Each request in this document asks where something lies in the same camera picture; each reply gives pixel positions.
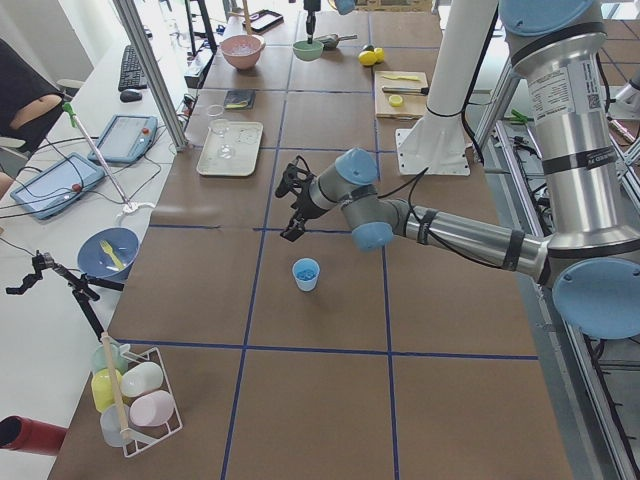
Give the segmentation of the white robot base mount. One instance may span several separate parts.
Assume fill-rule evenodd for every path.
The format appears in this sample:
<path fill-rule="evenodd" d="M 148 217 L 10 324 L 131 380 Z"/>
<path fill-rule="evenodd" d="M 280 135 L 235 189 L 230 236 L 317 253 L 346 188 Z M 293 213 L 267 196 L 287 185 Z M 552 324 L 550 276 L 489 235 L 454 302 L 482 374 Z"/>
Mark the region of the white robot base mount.
<path fill-rule="evenodd" d="M 467 176 L 462 111 L 473 90 L 485 43 L 491 38 L 498 1 L 456 0 L 444 29 L 426 101 L 426 113 L 401 130 L 398 168 L 403 176 Z"/>

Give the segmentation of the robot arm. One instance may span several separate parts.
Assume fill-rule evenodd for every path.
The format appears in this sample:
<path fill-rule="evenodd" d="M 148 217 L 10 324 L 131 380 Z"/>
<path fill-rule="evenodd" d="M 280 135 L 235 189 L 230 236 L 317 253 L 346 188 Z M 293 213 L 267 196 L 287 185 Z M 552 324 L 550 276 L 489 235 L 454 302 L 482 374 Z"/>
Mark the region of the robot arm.
<path fill-rule="evenodd" d="M 335 0 L 337 11 L 340 15 L 346 15 L 355 9 L 356 2 L 354 0 Z M 303 9 L 307 13 L 306 17 L 306 33 L 307 43 L 311 44 L 314 40 L 316 28 L 316 13 L 321 10 L 320 0 L 304 0 Z"/>
<path fill-rule="evenodd" d="M 539 238 L 377 194 L 372 156 L 354 148 L 321 174 L 286 168 L 277 195 L 294 193 L 284 237 L 339 207 L 364 251 L 403 236 L 474 262 L 531 276 L 552 289 L 561 317 L 584 334 L 639 332 L 639 232 L 626 220 L 596 55 L 606 38 L 596 1 L 455 1 L 425 115 L 400 144 L 403 174 L 442 173 L 464 149 L 461 117 L 494 23 L 533 107 L 554 231 Z"/>

